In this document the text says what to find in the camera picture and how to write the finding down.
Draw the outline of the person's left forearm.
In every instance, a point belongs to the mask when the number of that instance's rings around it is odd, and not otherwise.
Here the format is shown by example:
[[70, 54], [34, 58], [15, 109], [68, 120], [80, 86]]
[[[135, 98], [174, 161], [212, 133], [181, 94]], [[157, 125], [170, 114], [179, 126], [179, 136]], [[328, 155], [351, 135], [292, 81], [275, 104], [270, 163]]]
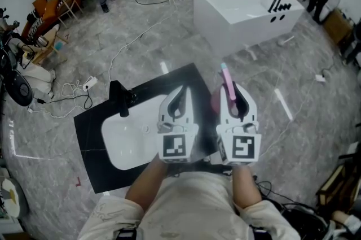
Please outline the person's left forearm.
[[136, 203], [146, 212], [155, 200], [167, 170], [168, 165], [157, 154], [130, 186], [125, 199]]

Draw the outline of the wooden frame rack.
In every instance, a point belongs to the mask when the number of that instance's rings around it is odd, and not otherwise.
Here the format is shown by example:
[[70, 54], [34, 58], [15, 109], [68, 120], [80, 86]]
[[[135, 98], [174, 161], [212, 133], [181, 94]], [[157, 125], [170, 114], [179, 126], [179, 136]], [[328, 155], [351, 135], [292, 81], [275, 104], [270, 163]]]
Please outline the wooden frame rack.
[[320, 187], [317, 211], [330, 215], [338, 210], [349, 212], [361, 193], [361, 166], [353, 162], [340, 164]]

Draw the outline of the black vanity cabinet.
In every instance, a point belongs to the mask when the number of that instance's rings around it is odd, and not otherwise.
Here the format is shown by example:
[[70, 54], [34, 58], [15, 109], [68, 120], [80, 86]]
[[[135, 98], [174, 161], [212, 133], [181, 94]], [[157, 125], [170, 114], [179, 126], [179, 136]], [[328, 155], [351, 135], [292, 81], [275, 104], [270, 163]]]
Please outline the black vanity cabinet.
[[[200, 129], [199, 143], [193, 149], [191, 161], [197, 162], [217, 152], [218, 148], [215, 132], [217, 116], [210, 104], [211, 92], [194, 64], [188, 64], [131, 88], [130, 92], [135, 95], [135, 100], [129, 107], [138, 107], [152, 96], [169, 94], [177, 84], [184, 84], [192, 90], [195, 122]], [[122, 170], [111, 164], [101, 135], [101, 124], [107, 117], [118, 114], [115, 102], [106, 100], [74, 118], [82, 159], [95, 193], [131, 185], [146, 167], [143, 164]]]

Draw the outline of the white power strip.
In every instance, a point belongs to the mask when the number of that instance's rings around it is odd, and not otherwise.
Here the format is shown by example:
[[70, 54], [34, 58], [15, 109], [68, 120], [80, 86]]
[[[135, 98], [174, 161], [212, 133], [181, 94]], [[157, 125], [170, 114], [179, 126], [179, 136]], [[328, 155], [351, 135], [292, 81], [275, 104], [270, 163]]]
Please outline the white power strip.
[[83, 84], [83, 91], [88, 91], [93, 86], [95, 86], [98, 82], [98, 79], [96, 77], [89, 77], [89, 79]]

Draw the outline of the person's right forearm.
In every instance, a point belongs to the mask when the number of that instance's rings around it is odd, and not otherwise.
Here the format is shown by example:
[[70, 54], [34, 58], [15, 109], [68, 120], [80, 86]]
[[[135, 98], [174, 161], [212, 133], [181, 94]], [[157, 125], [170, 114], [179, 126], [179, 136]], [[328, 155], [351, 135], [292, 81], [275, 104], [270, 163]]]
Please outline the person's right forearm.
[[238, 165], [232, 168], [232, 193], [234, 203], [242, 209], [262, 201], [261, 193], [247, 165]]

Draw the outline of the pink soap bottle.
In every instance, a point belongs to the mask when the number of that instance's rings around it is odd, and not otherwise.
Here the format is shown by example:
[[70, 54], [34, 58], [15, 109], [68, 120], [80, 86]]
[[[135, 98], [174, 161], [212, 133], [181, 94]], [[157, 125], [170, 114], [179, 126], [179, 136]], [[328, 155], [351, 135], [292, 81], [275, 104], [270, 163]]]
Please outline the pink soap bottle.
[[213, 111], [216, 114], [220, 114], [220, 89], [221, 87], [224, 86], [226, 94], [227, 94], [227, 103], [228, 106], [231, 108], [231, 110], [233, 109], [233, 107], [235, 106], [236, 103], [236, 93], [235, 93], [235, 88], [233, 85], [233, 80], [231, 78], [231, 74], [228, 70], [228, 67], [226, 66], [225, 63], [221, 63], [221, 71], [220, 71], [220, 76], [223, 78], [223, 84], [216, 88], [216, 90], [213, 92], [212, 97], [211, 97], [211, 107], [213, 109]]

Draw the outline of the white sink basin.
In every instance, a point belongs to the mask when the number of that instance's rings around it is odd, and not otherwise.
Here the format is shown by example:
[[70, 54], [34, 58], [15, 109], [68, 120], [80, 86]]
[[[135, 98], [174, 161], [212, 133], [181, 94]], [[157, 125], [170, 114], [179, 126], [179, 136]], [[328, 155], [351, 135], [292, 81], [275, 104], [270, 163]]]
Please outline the white sink basin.
[[104, 120], [102, 137], [113, 166], [126, 171], [149, 163], [157, 154], [159, 108], [166, 95], [158, 95], [129, 108], [129, 116], [115, 114]]

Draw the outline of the black sink faucet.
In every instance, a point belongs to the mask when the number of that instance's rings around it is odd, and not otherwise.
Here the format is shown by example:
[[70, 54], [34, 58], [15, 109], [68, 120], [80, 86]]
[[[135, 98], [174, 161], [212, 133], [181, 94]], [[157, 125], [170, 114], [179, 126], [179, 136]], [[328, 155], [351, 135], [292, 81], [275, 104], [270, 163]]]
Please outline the black sink faucet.
[[119, 81], [113, 80], [109, 86], [109, 100], [121, 117], [129, 116], [129, 106], [134, 103], [136, 95], [127, 90]]

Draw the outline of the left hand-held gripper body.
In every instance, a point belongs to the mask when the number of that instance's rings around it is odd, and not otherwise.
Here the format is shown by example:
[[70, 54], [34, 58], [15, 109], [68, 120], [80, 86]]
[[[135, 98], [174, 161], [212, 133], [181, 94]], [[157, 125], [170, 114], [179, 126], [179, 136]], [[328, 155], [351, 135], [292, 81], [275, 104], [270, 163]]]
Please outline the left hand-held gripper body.
[[197, 124], [159, 124], [156, 143], [160, 160], [165, 163], [190, 163], [198, 131]]

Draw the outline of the black waist device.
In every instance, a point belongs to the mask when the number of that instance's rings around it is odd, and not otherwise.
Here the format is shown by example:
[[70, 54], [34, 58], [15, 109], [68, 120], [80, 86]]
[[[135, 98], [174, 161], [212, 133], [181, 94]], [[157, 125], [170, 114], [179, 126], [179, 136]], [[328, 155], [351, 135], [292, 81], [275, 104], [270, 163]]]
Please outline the black waist device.
[[229, 165], [206, 165], [203, 170], [204, 172], [221, 174], [227, 177], [230, 177], [232, 175], [232, 167]]

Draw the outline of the brown cardboard box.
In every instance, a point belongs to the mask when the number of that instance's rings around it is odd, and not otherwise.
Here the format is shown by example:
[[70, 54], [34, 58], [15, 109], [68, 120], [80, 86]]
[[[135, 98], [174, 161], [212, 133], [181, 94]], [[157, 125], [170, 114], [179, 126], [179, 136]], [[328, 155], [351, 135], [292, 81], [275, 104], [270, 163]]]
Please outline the brown cardboard box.
[[353, 30], [352, 25], [344, 17], [343, 13], [336, 8], [323, 22], [323, 28], [335, 45], [347, 38]]

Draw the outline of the white rectangular bathtub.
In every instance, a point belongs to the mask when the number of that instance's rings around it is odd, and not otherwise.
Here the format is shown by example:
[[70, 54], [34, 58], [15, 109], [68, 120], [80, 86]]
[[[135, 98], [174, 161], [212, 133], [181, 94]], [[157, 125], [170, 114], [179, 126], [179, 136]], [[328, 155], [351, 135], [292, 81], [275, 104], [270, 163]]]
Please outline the white rectangular bathtub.
[[290, 10], [268, 13], [273, 0], [193, 0], [193, 20], [218, 57], [288, 34], [304, 12], [298, 0]]

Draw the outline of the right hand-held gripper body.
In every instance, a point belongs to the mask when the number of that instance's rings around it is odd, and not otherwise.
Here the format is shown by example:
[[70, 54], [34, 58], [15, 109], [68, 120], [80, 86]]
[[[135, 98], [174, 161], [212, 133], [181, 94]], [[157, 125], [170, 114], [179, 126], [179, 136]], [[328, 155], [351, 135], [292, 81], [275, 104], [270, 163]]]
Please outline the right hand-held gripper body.
[[257, 133], [257, 122], [243, 125], [220, 124], [216, 131], [223, 165], [242, 165], [259, 160], [262, 135]]

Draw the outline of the orange bag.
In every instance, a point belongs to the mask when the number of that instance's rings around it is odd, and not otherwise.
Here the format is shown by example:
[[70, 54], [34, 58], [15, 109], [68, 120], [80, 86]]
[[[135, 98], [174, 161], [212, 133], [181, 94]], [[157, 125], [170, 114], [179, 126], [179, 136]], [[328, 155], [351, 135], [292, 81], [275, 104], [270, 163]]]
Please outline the orange bag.
[[60, 0], [35, 0], [32, 5], [43, 21], [55, 21], [58, 18], [59, 2]]

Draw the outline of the wooden chair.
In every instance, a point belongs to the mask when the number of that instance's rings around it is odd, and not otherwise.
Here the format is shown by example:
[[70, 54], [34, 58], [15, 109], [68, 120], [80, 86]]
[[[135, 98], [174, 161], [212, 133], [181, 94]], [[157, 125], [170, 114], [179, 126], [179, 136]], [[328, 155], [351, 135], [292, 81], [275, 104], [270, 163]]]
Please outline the wooden chair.
[[77, 7], [78, 11], [83, 14], [81, 6], [78, 4], [77, 0], [61, 0], [59, 6], [58, 20], [64, 26], [65, 29], [68, 29], [68, 26], [63, 20], [63, 16], [67, 15], [70, 19], [74, 19], [77, 22], [80, 22], [78, 16], [74, 13], [73, 9]]

